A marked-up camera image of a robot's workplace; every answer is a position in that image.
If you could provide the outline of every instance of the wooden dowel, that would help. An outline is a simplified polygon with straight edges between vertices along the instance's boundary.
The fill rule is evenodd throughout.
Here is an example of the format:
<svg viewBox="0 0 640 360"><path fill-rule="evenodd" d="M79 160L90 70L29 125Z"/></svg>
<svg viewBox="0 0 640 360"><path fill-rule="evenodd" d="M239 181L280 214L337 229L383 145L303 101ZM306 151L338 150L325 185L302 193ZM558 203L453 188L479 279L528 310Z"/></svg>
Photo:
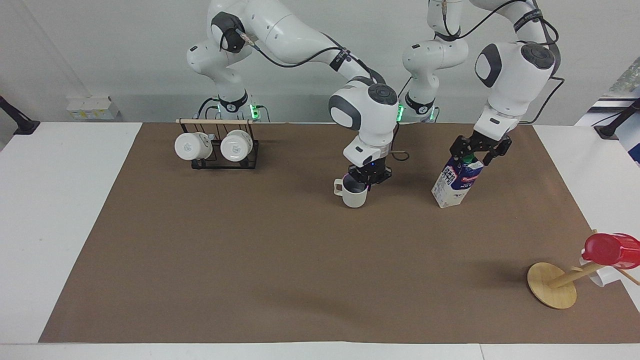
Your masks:
<svg viewBox="0 0 640 360"><path fill-rule="evenodd" d="M599 265L596 263L588 263L586 265L580 266L579 267L580 270L571 270L560 277L556 277L555 279L549 281L547 285L552 289L557 289L564 285L567 285L570 282L576 281L581 277L585 277L589 274L592 274L603 267L604 265Z"/></svg>
<svg viewBox="0 0 640 360"><path fill-rule="evenodd" d="M634 284L640 286L640 281L636 280L636 278L631 276L628 272L622 269L616 269L616 270L619 271L622 275L624 275L627 279L631 280Z"/></svg>
<svg viewBox="0 0 640 360"><path fill-rule="evenodd" d="M252 125L253 120L177 119L177 124Z"/></svg>

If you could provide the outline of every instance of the green cap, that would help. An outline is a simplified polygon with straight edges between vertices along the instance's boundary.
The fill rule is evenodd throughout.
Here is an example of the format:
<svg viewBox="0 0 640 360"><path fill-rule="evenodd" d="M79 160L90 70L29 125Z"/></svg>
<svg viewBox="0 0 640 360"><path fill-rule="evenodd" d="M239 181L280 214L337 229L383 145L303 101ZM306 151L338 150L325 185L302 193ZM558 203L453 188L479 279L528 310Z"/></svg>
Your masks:
<svg viewBox="0 0 640 360"><path fill-rule="evenodd" d="M475 154L469 154L467 156L465 156L464 158L462 158L462 162L465 164L471 164L476 160L476 155Z"/></svg>

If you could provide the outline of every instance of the black cable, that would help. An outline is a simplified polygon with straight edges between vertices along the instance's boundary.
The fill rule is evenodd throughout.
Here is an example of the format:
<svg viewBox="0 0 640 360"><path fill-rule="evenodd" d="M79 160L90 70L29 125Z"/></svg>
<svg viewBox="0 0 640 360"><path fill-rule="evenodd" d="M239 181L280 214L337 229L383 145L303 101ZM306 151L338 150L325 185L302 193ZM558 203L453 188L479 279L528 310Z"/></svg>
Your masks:
<svg viewBox="0 0 640 360"><path fill-rule="evenodd" d="M473 33L477 28L479 28L482 24L484 24L487 20L489 20L489 18L491 16L494 16L497 12L499 12L503 7L509 5L509 4L513 4L513 3L517 3L517 2L524 2L526 0L509 0L506 3L498 6L496 9L494 9L492 12L489 13L489 15L487 15L481 22L478 22L477 25L475 25L468 33L464 34L464 35L460 35L460 36L456 36L455 34L452 34L451 31L449 31L449 27L447 26L447 16L446 14L442 14L442 19L444 21L444 28L447 30L447 34L450 37L454 37L456 39L461 39L461 38L465 38L467 36L469 36L471 33Z"/></svg>
<svg viewBox="0 0 640 360"><path fill-rule="evenodd" d="M409 85L409 83L411 82L411 79L413 79L413 76L409 77L409 80L406 81L406 83L402 87L402 90L400 90L400 92L398 93L398 96L400 96L402 92L406 89L406 86Z"/></svg>
<svg viewBox="0 0 640 360"><path fill-rule="evenodd" d="M211 109L218 109L216 106L210 106L208 107L205 111L204 111L204 118L208 119L209 118L209 110Z"/></svg>
<svg viewBox="0 0 640 360"><path fill-rule="evenodd" d="M256 106L256 108L257 108L257 109L264 109L264 111L266 111L266 112L267 112L267 121L268 121L268 122L271 122L271 117L269 116L269 109L267 109L267 107L266 107L266 106L264 106L264 105L258 105L258 106Z"/></svg>
<svg viewBox="0 0 640 360"><path fill-rule="evenodd" d="M599 121L598 121L598 122L596 122L595 124L591 125L591 127L594 127L594 126L598 125L599 123L601 123L601 122L603 122L603 121L605 121L605 120L609 120L609 119L611 119L612 117L616 117L616 116L618 116L618 115L621 115L623 112L624 112L624 110L623 110L623 111L621 111L621 112L619 112L619 113L615 113L615 114L611 115L610 117L606 117L606 118L604 118L604 119L602 119L602 120L599 120Z"/></svg>
<svg viewBox="0 0 640 360"><path fill-rule="evenodd" d="M438 118L440 117L440 108L438 106L435 107L435 109L433 109L433 111L435 112L436 110L438 110L438 115L436 115L435 120L433 121L433 123L437 123L438 122Z"/></svg>
<svg viewBox="0 0 640 360"><path fill-rule="evenodd" d="M374 83L377 83L377 81L373 78L373 73L371 72L371 69L367 66L367 64L364 63L364 61L360 59L356 59L353 55L351 55L351 53L348 53L348 55L351 59L355 60L358 64L360 64L360 66L369 74L369 79L373 80Z"/></svg>
<svg viewBox="0 0 640 360"><path fill-rule="evenodd" d="M560 33L558 32L558 30L556 29L555 26L551 25L551 23L549 21L547 21L546 19L541 19L542 23L544 23L544 25L547 25L548 28L551 29L551 31L554 32L554 35L556 36L555 40L551 40L549 42L545 42L542 44L538 44L538 45L542 45L542 46L548 46L548 45L555 45L557 44L558 40L560 40Z"/></svg>
<svg viewBox="0 0 640 360"><path fill-rule="evenodd" d="M565 81L564 78L557 78L555 76L552 76L552 77L550 77L550 79L558 80L558 81L560 81L560 84L558 84L556 86L556 88L554 89L554 91L552 91L551 94L549 94L549 96L547 97L547 100L545 100L545 102L542 104L542 107L540 108L540 111L538 111L538 114L536 115L536 117L531 121L522 121L522 122L520 122L521 125L531 125L534 122L538 121L538 119L540 118L540 115L542 114L542 111L547 107L547 104L549 103L549 100L551 100L551 98L554 96L556 91L558 91L558 89L560 89L560 86L564 85L564 81Z"/></svg>
<svg viewBox="0 0 640 360"><path fill-rule="evenodd" d="M202 105L200 105L200 109L198 109L198 119L200 118L200 116L202 115L202 109L204 109L205 105L207 105L209 102L211 101L220 101L219 99L215 98L215 97L210 97L208 99L206 99Z"/></svg>
<svg viewBox="0 0 640 360"><path fill-rule="evenodd" d="M306 59L302 60L302 61L301 61L301 62L299 62L299 63L289 65L289 64L281 64L281 63L278 63L278 62L277 62L277 61L275 61L274 59L270 58L270 57L269 57L269 55L265 54L265 53L264 53L264 51L262 51L262 49L261 49L260 47L255 46L255 47L253 47L253 48L254 48L254 49L256 49L256 50L258 50L258 52L259 52L260 54L262 54L262 55L265 57L265 59L269 60L272 64L274 64L274 65L278 65L279 67L285 67L285 68L288 68L288 69L293 68L293 67L299 67L299 66L301 66L301 65L304 65L304 64L306 64L306 63L310 62L311 60L313 60L313 59L317 58L317 57L318 57L318 56L320 56L321 54L326 53L327 51L331 51L331 50L340 50L340 51L342 51L342 50L343 50L343 48L341 48L341 47L337 47L337 46L334 46L334 47L327 47L326 49L318 51L316 54L313 54L311 57L308 57L308 58L306 58Z"/></svg>
<svg viewBox="0 0 640 360"><path fill-rule="evenodd" d="M389 153L391 153L391 157L394 158L396 161L407 161L407 160L409 160L409 158L411 158L411 156L409 155L409 152L406 152L406 151L394 152L394 144L396 143L396 135L398 134L399 130L400 130L400 124L396 125L396 128L394 129L394 138L393 138L393 140L391 140L391 149L389 150ZM398 159L396 154L405 154L406 158Z"/></svg>
<svg viewBox="0 0 640 360"><path fill-rule="evenodd" d="M446 16L446 14L442 14L442 20L444 22L444 28L447 31L447 34L450 37L453 37L456 40L459 40L461 38L465 38L465 37L471 35L471 33L473 33L475 30L477 30L482 24L484 24L487 20L489 20L489 18L491 16L495 15L503 7L505 7L505 6L509 5L509 4L517 3L519 1L524 2L526 0L509 0L509 1L507 1L506 3L498 6L496 9L494 9L494 11L490 12L489 15L487 15L481 22L478 22L477 25L475 25L468 33L466 33L464 35L459 35L459 36L456 36L455 34L451 33L451 31L449 30L449 27L447 25L447 16ZM542 43L542 44L538 44L538 45L548 46L548 45L556 44L558 42L558 40L560 40L560 33L558 32L558 30L553 25L551 25L551 23L549 23L549 21L547 21L546 19L542 18L542 19L540 19L540 21L542 21L542 23L544 23L544 25L548 26L551 29L551 31L554 32L554 34L556 36L556 39L555 40L551 40L549 42Z"/></svg>

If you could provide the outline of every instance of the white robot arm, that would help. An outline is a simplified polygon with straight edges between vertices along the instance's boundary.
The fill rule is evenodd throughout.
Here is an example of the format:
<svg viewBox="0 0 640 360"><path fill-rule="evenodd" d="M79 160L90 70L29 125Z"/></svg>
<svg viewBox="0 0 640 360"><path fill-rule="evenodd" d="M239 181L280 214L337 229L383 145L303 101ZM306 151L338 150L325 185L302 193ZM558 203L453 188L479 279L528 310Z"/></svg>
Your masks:
<svg viewBox="0 0 640 360"><path fill-rule="evenodd" d="M239 76L227 67L247 57L251 48L281 67L325 63L348 80L331 97L330 113L336 123L358 131L344 149L345 157L354 165L349 172L368 185L390 177L385 156L393 139L398 102L396 93L377 72L329 36L304 24L277 0L214 0L207 25L209 40L192 48L189 64L218 85L227 110L223 116L233 119L237 113L232 111L250 108L251 96ZM272 60L257 41L284 64Z"/></svg>
<svg viewBox="0 0 640 360"><path fill-rule="evenodd" d="M474 134L470 138L460 136L451 147L452 155L458 159L475 151L488 151L484 159L488 165L509 149L511 140L507 133L518 125L530 103L557 70L559 52L535 0L470 2L508 18L520 40L490 44L479 55L476 74L491 89L491 94L474 126ZM462 6L463 0L429 0L428 23L436 38L413 45L404 54L404 66L412 73L414 82L406 94L401 94L406 114L403 120L427 120L439 85L433 72L466 60L468 49L463 38L469 33L460 35Z"/></svg>

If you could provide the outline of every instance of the white cup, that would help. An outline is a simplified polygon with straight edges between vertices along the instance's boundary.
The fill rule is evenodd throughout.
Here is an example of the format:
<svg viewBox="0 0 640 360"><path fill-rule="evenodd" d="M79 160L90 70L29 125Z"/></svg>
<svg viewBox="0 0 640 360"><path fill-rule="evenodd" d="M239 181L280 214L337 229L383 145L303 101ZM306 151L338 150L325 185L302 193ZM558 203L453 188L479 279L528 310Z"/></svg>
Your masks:
<svg viewBox="0 0 640 360"><path fill-rule="evenodd" d="M589 261L580 258L580 265L586 265ZM589 278L593 281L594 284L598 285L601 288L604 288L608 284L612 282L616 282L618 280L622 280L622 275L613 267L605 266L598 271L589 274Z"/></svg>
<svg viewBox="0 0 640 360"><path fill-rule="evenodd" d="M342 201L350 208L359 208L367 200L367 186L359 183L351 175L347 174L342 179L333 182L333 193L342 197Z"/></svg>
<svg viewBox="0 0 640 360"><path fill-rule="evenodd" d="M205 133L184 133L175 139L175 153L183 160L206 159L211 156L213 146Z"/></svg>
<svg viewBox="0 0 640 360"><path fill-rule="evenodd" d="M251 150L253 150L253 140L243 130L230 131L220 144L222 156L234 163L244 160Z"/></svg>

